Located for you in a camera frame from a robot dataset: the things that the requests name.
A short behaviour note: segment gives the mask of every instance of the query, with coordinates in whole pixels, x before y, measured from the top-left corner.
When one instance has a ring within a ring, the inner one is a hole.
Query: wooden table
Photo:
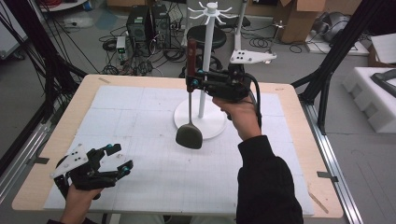
[[[15,210],[43,210],[53,185],[50,173],[53,172],[56,163],[69,149],[96,92],[101,86],[105,85],[186,88],[185,80],[181,78],[86,76],[40,154],[42,158],[49,158],[49,162],[34,165],[13,201],[12,207]],[[327,170],[294,88],[289,84],[275,83],[260,83],[260,88],[262,92],[278,95],[314,205],[314,217],[341,217],[344,212],[332,186],[332,181],[329,178],[318,177],[317,172],[326,172]]]

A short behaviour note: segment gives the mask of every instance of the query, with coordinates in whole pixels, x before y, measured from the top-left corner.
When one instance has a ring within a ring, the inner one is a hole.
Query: headphones
[[[341,12],[324,12],[315,20],[311,30],[317,32],[318,35],[322,35],[323,39],[331,43],[341,34],[349,19]]]

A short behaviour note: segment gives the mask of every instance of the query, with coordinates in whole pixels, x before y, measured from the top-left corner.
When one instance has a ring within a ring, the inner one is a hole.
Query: black sweater
[[[274,155],[267,136],[250,138],[238,147],[243,166],[238,174],[236,223],[304,223],[302,208],[294,196],[290,169]]]

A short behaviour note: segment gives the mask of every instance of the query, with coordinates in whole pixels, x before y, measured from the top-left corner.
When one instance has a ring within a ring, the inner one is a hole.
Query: black stool seat
[[[205,45],[205,35],[206,35],[205,25],[193,26],[187,32],[187,38],[195,39],[195,41],[197,42],[197,48],[199,49],[202,49]],[[215,27],[215,29],[213,30],[212,49],[221,48],[226,41],[227,41],[226,34],[219,28]]]

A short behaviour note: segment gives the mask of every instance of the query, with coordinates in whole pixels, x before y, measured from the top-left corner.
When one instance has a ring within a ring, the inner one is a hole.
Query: gray floor
[[[78,9],[66,10],[64,14]],[[109,11],[105,5],[98,4],[89,12],[94,26],[75,30],[70,36],[87,55],[93,65],[101,71],[106,65],[106,52],[102,49],[99,37],[109,35],[111,30],[125,24],[125,14]],[[251,18],[253,28],[269,24],[266,19]],[[257,31],[258,34],[272,36],[272,30]],[[64,38],[64,43],[74,65],[82,70],[96,74],[97,72],[73,46],[70,40]],[[257,49],[243,40],[244,49]],[[215,55],[224,64],[230,58],[233,49],[233,33],[228,34],[228,42]],[[301,46],[301,53],[293,53],[290,46],[275,44],[273,50],[277,59],[270,64],[256,63],[246,66],[246,71],[262,82],[291,83],[314,72],[324,54],[308,53]],[[164,59],[154,63],[157,66]],[[184,63],[165,63],[158,70],[153,70],[148,76],[178,77]],[[347,56],[336,70],[330,89],[329,104],[326,119],[326,131],[331,141],[334,153],[348,183],[352,196],[359,208],[364,223],[394,223],[396,220],[396,177],[392,172],[396,161],[396,134],[378,134],[367,122],[366,117],[353,103],[351,97],[341,85],[344,78],[354,67],[367,66],[364,56]],[[0,156],[18,136],[28,120],[44,101],[44,95],[33,66],[29,60],[0,61],[0,120],[2,124]],[[14,188],[0,205],[0,223],[45,223],[48,217],[57,218],[56,212],[18,212],[11,208],[11,202],[18,192],[24,178],[29,172],[29,166],[16,181]],[[100,221],[100,215],[93,215]],[[188,223],[188,217],[175,217],[172,223]],[[337,220],[309,219],[306,223],[347,223],[345,218]]]

